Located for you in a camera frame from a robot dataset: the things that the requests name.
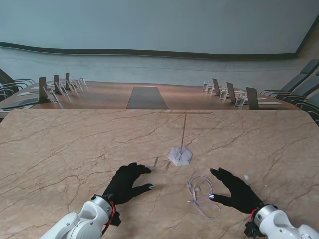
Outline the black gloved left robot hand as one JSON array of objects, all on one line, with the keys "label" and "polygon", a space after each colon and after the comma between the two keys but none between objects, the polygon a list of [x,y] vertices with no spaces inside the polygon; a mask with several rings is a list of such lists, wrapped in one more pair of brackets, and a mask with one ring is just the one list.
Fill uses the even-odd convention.
[{"label": "black gloved left robot hand", "polygon": [[102,197],[120,205],[128,202],[134,197],[153,189],[153,184],[144,184],[133,187],[134,182],[143,174],[150,174],[152,171],[144,165],[136,162],[121,166],[113,176]]}]

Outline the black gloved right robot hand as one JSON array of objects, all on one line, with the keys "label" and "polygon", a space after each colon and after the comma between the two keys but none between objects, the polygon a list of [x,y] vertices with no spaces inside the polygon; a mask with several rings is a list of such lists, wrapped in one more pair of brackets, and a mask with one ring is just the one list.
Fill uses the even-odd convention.
[{"label": "black gloved right robot hand", "polygon": [[263,201],[253,192],[251,187],[231,172],[223,168],[211,168],[210,172],[226,186],[231,194],[230,197],[210,194],[208,198],[211,201],[233,207],[245,214],[251,214],[255,209],[264,206]]}]

